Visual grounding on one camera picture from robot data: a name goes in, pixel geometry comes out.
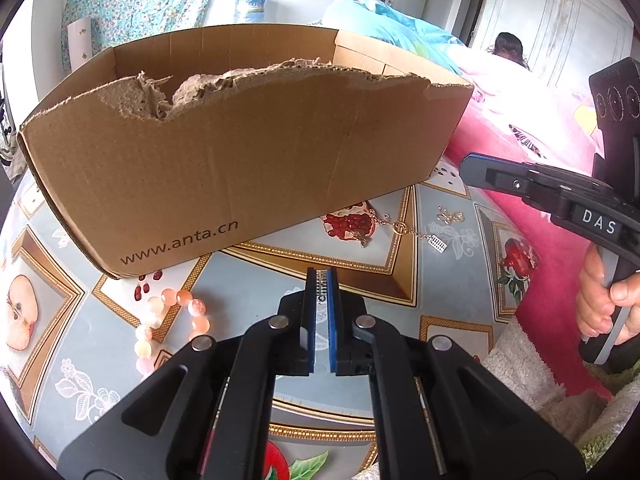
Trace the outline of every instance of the cardboard box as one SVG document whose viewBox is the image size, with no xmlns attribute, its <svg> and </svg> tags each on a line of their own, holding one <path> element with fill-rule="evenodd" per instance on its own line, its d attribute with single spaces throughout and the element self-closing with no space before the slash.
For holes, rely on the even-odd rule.
<svg viewBox="0 0 640 480">
<path fill-rule="evenodd" d="M 191 80 L 173 105 L 158 90 L 266 67 Z M 137 276 L 427 179 L 471 93 L 350 32 L 196 28 L 101 52 L 43 99 L 19 142 L 84 254 Z"/>
</svg>

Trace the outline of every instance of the white wardrobe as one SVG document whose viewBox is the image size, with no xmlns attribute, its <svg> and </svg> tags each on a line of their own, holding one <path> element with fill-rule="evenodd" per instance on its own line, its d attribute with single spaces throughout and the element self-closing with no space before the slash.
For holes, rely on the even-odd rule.
<svg viewBox="0 0 640 480">
<path fill-rule="evenodd" d="M 485 0 L 471 47 L 488 49 L 500 32 L 522 40 L 548 86 L 588 90 L 592 73 L 630 55 L 634 26 L 619 0 Z"/>
</svg>

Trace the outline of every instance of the black hair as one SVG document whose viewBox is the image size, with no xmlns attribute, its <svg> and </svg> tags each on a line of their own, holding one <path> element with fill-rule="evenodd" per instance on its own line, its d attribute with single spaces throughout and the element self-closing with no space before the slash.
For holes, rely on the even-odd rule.
<svg viewBox="0 0 640 480">
<path fill-rule="evenodd" d="M 514 36 L 510 32 L 501 32 L 498 34 L 495 38 L 495 44 L 489 49 L 489 52 L 496 56 L 510 59 L 527 70 L 530 70 L 527 60 L 523 57 L 524 49 L 522 47 L 522 42 L 517 36 Z"/>
</svg>

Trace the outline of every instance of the human hand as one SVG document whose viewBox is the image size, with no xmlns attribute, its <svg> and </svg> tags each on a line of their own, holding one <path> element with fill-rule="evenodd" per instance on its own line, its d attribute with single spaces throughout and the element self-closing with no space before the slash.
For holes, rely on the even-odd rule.
<svg viewBox="0 0 640 480">
<path fill-rule="evenodd" d="M 622 282 L 602 286 L 604 264 L 598 248 L 591 245 L 580 272 L 580 292 L 576 298 L 576 319 L 580 332 L 589 337 L 611 332 L 611 314 L 615 306 L 631 307 L 629 317 L 616 339 L 619 345 L 640 333 L 640 274 L 634 274 Z"/>
</svg>

